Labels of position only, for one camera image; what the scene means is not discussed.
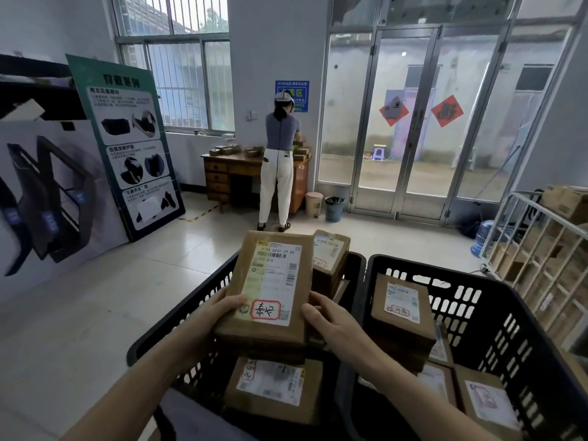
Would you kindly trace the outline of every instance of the black hair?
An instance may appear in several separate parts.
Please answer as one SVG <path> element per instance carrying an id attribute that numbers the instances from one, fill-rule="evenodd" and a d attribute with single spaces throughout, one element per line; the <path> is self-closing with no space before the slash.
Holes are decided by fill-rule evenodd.
<path id="1" fill-rule="evenodd" d="M 273 102 L 273 105 L 274 105 L 273 117 L 278 119 L 278 121 L 280 121 L 280 122 L 282 121 L 283 118 L 285 118 L 288 115 L 286 110 L 284 110 L 284 107 L 292 105 L 292 110 L 294 110 L 294 102 L 292 102 L 291 100 L 288 100 L 286 102 L 281 102 L 281 101 L 275 100 Z"/>

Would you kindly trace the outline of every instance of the hand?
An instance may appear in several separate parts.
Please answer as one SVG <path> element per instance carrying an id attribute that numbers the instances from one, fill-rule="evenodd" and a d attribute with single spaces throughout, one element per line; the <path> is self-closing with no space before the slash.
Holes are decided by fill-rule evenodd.
<path id="1" fill-rule="evenodd" d="M 174 358 L 174 368 L 181 374 L 194 367 L 212 351 L 212 329 L 217 320 L 232 309 L 239 308 L 247 297 L 225 297 L 226 288 L 200 305 L 190 316 L 167 335 L 160 344 Z"/>
<path id="2" fill-rule="evenodd" d="M 322 334 L 340 360 L 351 364 L 361 374 L 372 355 L 383 354 L 345 308 L 314 291 L 311 291 L 310 299 L 318 307 L 305 303 L 302 305 L 302 314 Z"/>

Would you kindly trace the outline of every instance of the red diamond decoration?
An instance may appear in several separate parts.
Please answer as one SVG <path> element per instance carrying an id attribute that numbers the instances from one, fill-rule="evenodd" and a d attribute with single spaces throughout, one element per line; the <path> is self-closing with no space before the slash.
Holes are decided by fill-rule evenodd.
<path id="1" fill-rule="evenodd" d="M 400 119 L 404 118 L 408 113 L 408 109 L 404 106 L 404 104 L 402 104 L 402 110 L 401 110 L 401 115 L 398 116 L 397 118 L 387 118 L 386 116 L 384 116 L 384 111 L 386 111 L 386 106 L 384 105 L 382 108 L 380 108 L 380 114 L 383 116 L 384 119 L 386 119 L 386 122 L 388 123 L 388 125 L 391 127 L 393 126 L 396 122 L 398 122 Z"/>
<path id="2" fill-rule="evenodd" d="M 460 116 L 463 116 L 463 110 L 454 95 L 449 96 L 443 102 L 431 108 L 431 112 L 435 115 L 441 127 L 445 127 L 448 123 L 452 123 Z"/>

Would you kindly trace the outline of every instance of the desk drawer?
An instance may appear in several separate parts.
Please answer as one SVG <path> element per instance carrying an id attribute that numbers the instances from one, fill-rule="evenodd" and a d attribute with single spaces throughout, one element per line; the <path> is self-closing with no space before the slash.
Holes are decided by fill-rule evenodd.
<path id="1" fill-rule="evenodd" d="M 215 171 L 226 173 L 226 164 L 222 164 L 220 162 L 204 161 L 204 169 L 209 172 Z"/>
<path id="2" fill-rule="evenodd" d="M 208 182 L 206 186 L 210 192 L 230 193 L 231 191 L 228 184 L 221 184 L 219 182 Z"/>
<path id="3" fill-rule="evenodd" d="M 206 180 L 212 182 L 222 182 L 223 184 L 229 183 L 229 175 L 225 173 L 214 173 L 209 171 L 206 174 Z"/>
<path id="4" fill-rule="evenodd" d="M 229 166 L 229 173 L 231 175 L 259 176 L 261 174 L 261 167 L 231 164 Z"/>
<path id="5" fill-rule="evenodd" d="M 208 192 L 208 199 L 210 201 L 219 201 L 223 204 L 229 203 L 229 195 L 224 193 Z"/>

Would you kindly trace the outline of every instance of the blue sign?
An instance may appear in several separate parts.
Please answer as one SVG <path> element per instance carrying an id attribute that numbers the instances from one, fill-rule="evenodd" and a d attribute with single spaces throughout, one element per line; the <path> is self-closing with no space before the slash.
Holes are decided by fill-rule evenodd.
<path id="1" fill-rule="evenodd" d="M 294 111 L 308 112 L 309 81 L 276 81 L 276 94 L 288 91 L 294 100 Z"/>

